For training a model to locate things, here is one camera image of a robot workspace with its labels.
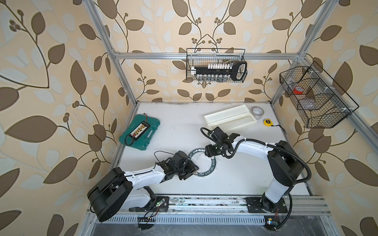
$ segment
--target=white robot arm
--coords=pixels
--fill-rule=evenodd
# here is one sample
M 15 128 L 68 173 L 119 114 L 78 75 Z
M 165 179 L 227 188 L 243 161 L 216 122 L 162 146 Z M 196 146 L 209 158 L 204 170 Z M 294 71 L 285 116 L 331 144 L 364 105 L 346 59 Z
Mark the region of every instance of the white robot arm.
M 197 170 L 182 151 L 144 170 L 124 172 L 116 167 L 88 192 L 91 211 L 93 207 L 99 221 L 103 222 L 122 209 L 151 208 L 155 206 L 156 198 L 151 198 L 155 194 L 146 186 L 170 180 L 175 175 L 186 180 Z
M 230 159 L 236 152 L 242 152 L 269 161 L 274 178 L 260 201 L 260 208 L 266 212 L 275 210 L 276 203 L 282 196 L 286 196 L 295 184 L 311 178 L 310 168 L 285 141 L 274 144 L 248 139 L 234 133 L 228 136 L 219 127 L 214 130 L 201 128 L 201 132 L 215 143 L 205 148 L 205 154 L 209 157 L 222 155 Z M 303 169 L 306 169 L 307 177 L 297 180 Z

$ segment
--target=white table surface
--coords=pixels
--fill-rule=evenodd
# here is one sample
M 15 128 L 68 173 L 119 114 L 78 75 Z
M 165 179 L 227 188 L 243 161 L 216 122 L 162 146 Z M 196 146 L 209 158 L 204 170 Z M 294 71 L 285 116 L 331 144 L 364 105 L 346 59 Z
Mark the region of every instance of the white table surface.
M 179 150 L 187 155 L 196 148 L 204 148 L 210 140 L 201 134 L 200 128 L 207 127 L 204 115 L 222 111 L 242 103 L 141 103 L 138 114 L 146 113 L 160 120 L 147 150 L 141 151 L 125 147 L 119 167 L 123 171 L 134 171 L 154 166 L 153 153 L 161 150 L 175 153 Z M 246 103 L 251 109 L 259 106 L 264 116 L 248 129 L 234 130 L 246 138 L 263 142 L 277 143 L 285 140 L 281 129 L 268 127 L 263 120 L 269 118 L 278 124 L 270 104 Z M 156 153 L 159 160 L 172 155 Z M 215 170 L 206 177 L 191 176 L 179 180 L 178 176 L 161 184 L 150 185 L 156 194 L 226 194 L 226 195 L 262 195 L 269 186 L 273 174 L 269 162 L 245 153 L 236 153 L 231 159 L 217 157 Z M 304 183 L 295 185 L 292 195 L 309 195 Z

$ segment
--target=metal grate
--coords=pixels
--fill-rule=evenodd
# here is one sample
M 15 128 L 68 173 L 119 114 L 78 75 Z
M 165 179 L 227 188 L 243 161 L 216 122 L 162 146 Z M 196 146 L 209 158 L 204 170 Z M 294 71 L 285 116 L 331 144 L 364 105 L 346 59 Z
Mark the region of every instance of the metal grate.
M 336 81 L 333 81 L 334 87 L 328 86 L 320 78 L 316 68 L 312 64 L 284 71 L 280 73 L 280 83 L 306 128 L 332 128 L 354 112 L 358 108 L 358 104 Z M 347 106 L 336 95 L 334 89 L 341 91 L 341 94 L 346 94 L 356 108 Z
M 192 82 L 243 83 L 247 76 L 245 49 L 188 48 L 186 80 Z
M 109 224 L 137 224 L 138 216 L 142 215 L 132 215 L 125 216 L 124 214 L 116 214 L 109 220 L 103 223 Z M 153 217 L 157 224 L 207 224 L 207 225 L 265 225 L 264 216 L 217 216 L 217 215 L 157 215 Z

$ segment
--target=wallpaper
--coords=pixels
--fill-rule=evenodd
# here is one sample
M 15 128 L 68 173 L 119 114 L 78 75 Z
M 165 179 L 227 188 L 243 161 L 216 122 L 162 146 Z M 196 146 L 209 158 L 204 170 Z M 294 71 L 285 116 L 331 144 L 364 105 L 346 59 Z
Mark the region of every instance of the wallpaper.
M 81 1 L 0 16 L 0 235 L 72 236 L 131 105 Z
M 122 60 L 135 97 L 145 102 L 266 102 L 279 86 L 287 60 L 247 60 L 243 83 L 186 79 L 186 65 L 177 60 Z
M 378 132 L 377 13 L 377 1 L 339 1 L 307 56 L 356 100 L 356 112 Z M 306 129 L 285 95 L 275 111 L 294 150 L 310 166 L 311 185 L 325 197 L 339 232 L 378 235 L 378 154 L 348 120 L 332 129 Z
M 322 0 L 94 0 L 119 52 L 298 52 Z

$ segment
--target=wire basket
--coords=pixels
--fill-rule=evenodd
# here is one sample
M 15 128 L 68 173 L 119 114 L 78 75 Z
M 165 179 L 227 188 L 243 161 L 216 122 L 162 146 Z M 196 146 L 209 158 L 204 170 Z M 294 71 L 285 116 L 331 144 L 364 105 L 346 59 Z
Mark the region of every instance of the wire basket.
M 247 76 L 245 49 L 187 48 L 186 80 L 189 82 L 243 83 Z
M 359 105 L 324 70 L 333 81 L 327 85 L 319 76 L 314 63 L 311 66 L 297 66 L 280 73 L 280 83 L 301 116 L 306 128 L 332 128 L 354 112 Z M 335 92 L 335 86 L 343 95 Z

